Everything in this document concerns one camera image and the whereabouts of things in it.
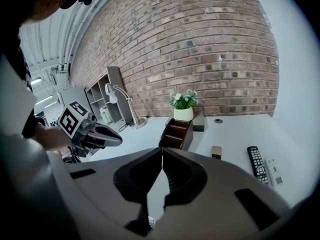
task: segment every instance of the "desk lamp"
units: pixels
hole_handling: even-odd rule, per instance
[[[112,86],[110,83],[107,83],[104,88],[105,88],[105,93],[109,96],[109,100],[110,100],[110,102],[112,104],[115,104],[118,101],[118,98],[116,97],[116,94],[115,94],[115,90],[117,90],[120,93],[122,93],[122,95],[128,101],[128,105],[129,105],[130,112],[131,112],[131,115],[132,115],[132,121],[129,123],[129,127],[131,127],[134,130],[137,130],[137,129],[143,127],[147,123],[147,119],[146,118],[137,117],[135,109],[134,109],[134,107],[132,106],[132,103],[131,103],[132,98],[129,97],[129,95],[125,92],[125,90],[120,88],[118,85]]]

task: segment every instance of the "white remote control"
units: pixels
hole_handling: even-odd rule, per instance
[[[269,173],[269,176],[270,176],[269,181],[271,181],[271,184],[273,186],[281,185],[283,181],[280,176],[279,169],[276,165],[275,160],[274,159],[266,159],[265,166],[266,166],[266,169]]]

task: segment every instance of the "remote control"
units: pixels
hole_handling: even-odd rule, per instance
[[[274,159],[266,159],[265,166],[270,176],[270,182],[273,186],[282,184],[282,178]]]
[[[254,176],[257,177],[259,181],[268,185],[265,165],[262,161],[258,148],[256,146],[249,146],[246,150],[250,158]]]

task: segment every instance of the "white desk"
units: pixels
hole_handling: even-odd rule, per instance
[[[217,118],[222,119],[223,123],[215,123],[214,120]],[[167,119],[167,117],[151,117],[148,123],[138,130],[127,127],[120,132],[123,138],[120,146],[101,149],[89,160],[104,160],[157,147]],[[263,160],[266,158],[276,160],[283,184],[275,186],[274,189],[290,206],[311,193],[317,178],[310,181],[313,176],[308,170],[306,156],[302,155],[290,136],[269,115],[213,116],[205,117],[205,121],[204,132],[193,132],[189,151],[210,157],[212,146],[221,146],[223,161],[232,163],[253,175],[247,147],[257,146]],[[155,185],[157,187],[163,185],[163,180],[163,178],[159,182],[157,180]]]

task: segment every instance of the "person's arm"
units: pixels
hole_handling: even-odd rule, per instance
[[[38,124],[33,134],[32,138],[47,151],[56,151],[67,146],[72,146],[71,139],[60,127],[45,127]]]

